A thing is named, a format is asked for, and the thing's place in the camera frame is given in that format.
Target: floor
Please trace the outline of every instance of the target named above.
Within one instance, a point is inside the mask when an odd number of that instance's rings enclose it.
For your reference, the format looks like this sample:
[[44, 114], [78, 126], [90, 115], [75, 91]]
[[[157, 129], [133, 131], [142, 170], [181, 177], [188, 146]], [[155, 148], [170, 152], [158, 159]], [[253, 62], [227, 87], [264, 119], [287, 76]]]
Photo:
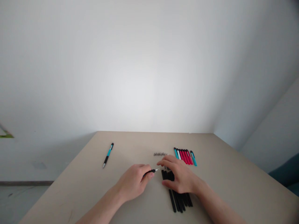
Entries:
[[0, 187], [0, 223], [18, 223], [48, 187]]

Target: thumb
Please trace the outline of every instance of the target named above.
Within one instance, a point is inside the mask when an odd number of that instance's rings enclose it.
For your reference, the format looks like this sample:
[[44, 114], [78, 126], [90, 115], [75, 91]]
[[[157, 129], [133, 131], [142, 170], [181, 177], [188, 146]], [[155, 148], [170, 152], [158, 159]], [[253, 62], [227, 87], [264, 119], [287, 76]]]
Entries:
[[150, 172], [150, 173], [148, 173], [148, 174], [146, 174], [146, 175], [144, 176], [144, 178], [143, 178], [142, 181], [141, 181], [141, 187], [142, 187], [143, 189], [145, 189], [147, 183], [153, 178], [154, 175], [155, 175], [155, 174], [154, 174], [153, 172]]
[[165, 186], [165, 187], [168, 187], [168, 188], [171, 188], [173, 190], [176, 190], [176, 183], [174, 181], [171, 181], [171, 180], [164, 180], [162, 181], [162, 184]]

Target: hand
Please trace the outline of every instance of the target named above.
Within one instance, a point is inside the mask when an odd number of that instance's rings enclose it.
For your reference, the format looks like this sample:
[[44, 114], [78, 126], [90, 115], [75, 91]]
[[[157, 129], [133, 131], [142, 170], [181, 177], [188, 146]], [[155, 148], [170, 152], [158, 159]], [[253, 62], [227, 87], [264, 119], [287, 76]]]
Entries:
[[134, 164], [121, 176], [113, 188], [120, 194], [123, 203], [138, 197], [144, 192], [154, 173], [150, 172], [144, 177], [143, 175], [151, 169], [150, 165]]
[[196, 176], [183, 160], [179, 160], [172, 155], [164, 156], [157, 165], [167, 166], [174, 173], [174, 181], [164, 180], [162, 184], [175, 190], [178, 193], [197, 193], [200, 185], [204, 182]]

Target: red pen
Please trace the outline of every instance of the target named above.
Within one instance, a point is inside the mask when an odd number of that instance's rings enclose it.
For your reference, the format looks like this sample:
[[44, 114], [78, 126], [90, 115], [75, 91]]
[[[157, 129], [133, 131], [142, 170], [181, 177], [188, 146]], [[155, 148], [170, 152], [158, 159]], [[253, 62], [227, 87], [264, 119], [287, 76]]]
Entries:
[[179, 152], [180, 152], [181, 159], [186, 163], [182, 150], [179, 149]]
[[193, 165], [193, 162], [192, 162], [192, 159], [191, 159], [191, 156], [190, 156], [190, 153], [189, 153], [188, 149], [186, 149], [186, 152], [187, 152], [187, 154], [189, 156], [189, 160], [190, 160], [191, 165]]
[[183, 149], [188, 165], [191, 165], [186, 149]]
[[185, 154], [184, 154], [184, 151], [183, 151], [182, 149], [180, 149], [180, 151], [182, 152], [182, 155], [183, 155], [183, 158], [184, 158], [184, 162], [185, 162], [186, 164], [188, 164], [188, 161], [187, 161], [187, 158], [186, 158], [186, 156], [185, 156]]

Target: teal pen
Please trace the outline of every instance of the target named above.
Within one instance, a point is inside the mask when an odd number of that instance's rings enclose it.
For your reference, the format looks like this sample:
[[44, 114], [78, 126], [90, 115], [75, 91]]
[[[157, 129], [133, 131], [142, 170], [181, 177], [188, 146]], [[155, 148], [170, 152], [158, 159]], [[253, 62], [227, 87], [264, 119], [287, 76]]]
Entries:
[[174, 152], [175, 152], [175, 157], [178, 159], [177, 149], [176, 148], [173, 148], [173, 149], [174, 149]]
[[194, 156], [194, 154], [193, 154], [192, 151], [190, 151], [190, 152], [191, 152], [191, 155], [192, 155], [194, 166], [197, 166], [197, 163], [196, 163], [196, 160], [195, 160], [195, 156]]
[[105, 159], [103, 168], [105, 167], [105, 165], [106, 165], [106, 163], [107, 163], [107, 161], [108, 161], [108, 158], [109, 158], [110, 152], [111, 152], [111, 150], [112, 150], [112, 148], [113, 148], [113, 145], [114, 145], [114, 143], [112, 143], [111, 146], [110, 146], [110, 149], [109, 149], [108, 154], [107, 154], [107, 156], [106, 156], [106, 159]]

